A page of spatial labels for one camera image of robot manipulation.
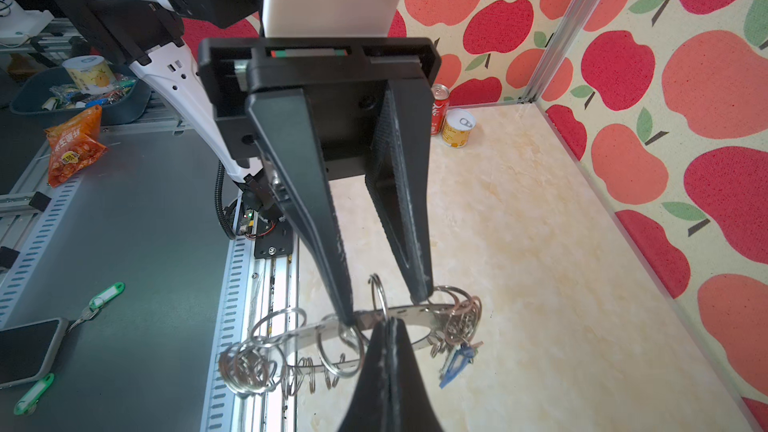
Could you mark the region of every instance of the chip bag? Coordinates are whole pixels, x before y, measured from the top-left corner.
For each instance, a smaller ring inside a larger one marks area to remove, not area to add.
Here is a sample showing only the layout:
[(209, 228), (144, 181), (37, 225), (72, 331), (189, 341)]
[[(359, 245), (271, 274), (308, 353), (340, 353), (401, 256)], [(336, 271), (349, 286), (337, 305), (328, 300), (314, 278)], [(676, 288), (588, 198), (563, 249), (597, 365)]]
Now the chip bag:
[(98, 139), (101, 106), (90, 107), (60, 126), (46, 129), (51, 159), (48, 162), (48, 184), (58, 187), (72, 175), (96, 162), (107, 150)]

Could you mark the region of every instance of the beige marble surface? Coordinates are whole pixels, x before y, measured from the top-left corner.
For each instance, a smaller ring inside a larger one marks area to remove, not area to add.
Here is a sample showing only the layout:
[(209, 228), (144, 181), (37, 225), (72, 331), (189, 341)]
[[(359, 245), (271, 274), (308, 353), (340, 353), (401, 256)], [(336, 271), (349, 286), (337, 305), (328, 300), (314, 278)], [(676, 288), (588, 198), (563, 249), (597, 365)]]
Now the beige marble surface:
[[(473, 110), (464, 149), (433, 139), (429, 227), (436, 284), (478, 295), (484, 341), (445, 389), (417, 353), (446, 430), (748, 430), (736, 402), (534, 105)], [(331, 183), (357, 309), (378, 273), (408, 291), (362, 177)], [(332, 312), (300, 250), (300, 306)], [(356, 378), (299, 393), (297, 429), (336, 430)]]

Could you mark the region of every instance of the smartphone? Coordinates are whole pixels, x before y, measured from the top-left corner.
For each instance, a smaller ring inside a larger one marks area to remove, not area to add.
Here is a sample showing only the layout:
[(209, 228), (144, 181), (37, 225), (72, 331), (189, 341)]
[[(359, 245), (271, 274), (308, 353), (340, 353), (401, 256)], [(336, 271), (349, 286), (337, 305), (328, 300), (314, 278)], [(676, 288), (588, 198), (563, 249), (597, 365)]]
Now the smartphone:
[(60, 317), (0, 330), (0, 389), (45, 377), (68, 325)]

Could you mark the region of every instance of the yellow can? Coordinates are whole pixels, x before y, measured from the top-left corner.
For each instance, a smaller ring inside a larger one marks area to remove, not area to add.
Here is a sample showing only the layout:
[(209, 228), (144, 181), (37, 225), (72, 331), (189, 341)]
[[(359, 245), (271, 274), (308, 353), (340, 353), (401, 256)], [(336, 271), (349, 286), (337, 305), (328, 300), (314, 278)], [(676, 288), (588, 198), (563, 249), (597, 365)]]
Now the yellow can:
[(102, 56), (72, 57), (62, 63), (82, 93), (99, 95), (118, 86), (112, 70)]
[(475, 128), (475, 117), (464, 109), (449, 110), (442, 127), (442, 140), (450, 147), (459, 148), (467, 145), (469, 133)]

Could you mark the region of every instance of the patterned wall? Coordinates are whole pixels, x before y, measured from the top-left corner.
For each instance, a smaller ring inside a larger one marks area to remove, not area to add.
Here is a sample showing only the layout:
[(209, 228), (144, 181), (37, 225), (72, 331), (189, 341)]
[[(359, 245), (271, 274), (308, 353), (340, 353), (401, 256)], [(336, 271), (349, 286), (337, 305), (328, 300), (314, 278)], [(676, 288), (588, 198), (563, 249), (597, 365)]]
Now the patterned wall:
[(602, 2), (539, 105), (768, 430), (768, 0)]
[[(605, 26), (626, 4), (601, 4), (590, 18)], [(438, 82), (451, 88), (451, 104), (517, 99), (528, 84), (571, 0), (400, 0), (390, 36), (429, 37), (442, 55)], [(562, 65), (544, 93), (565, 94), (573, 67)]]

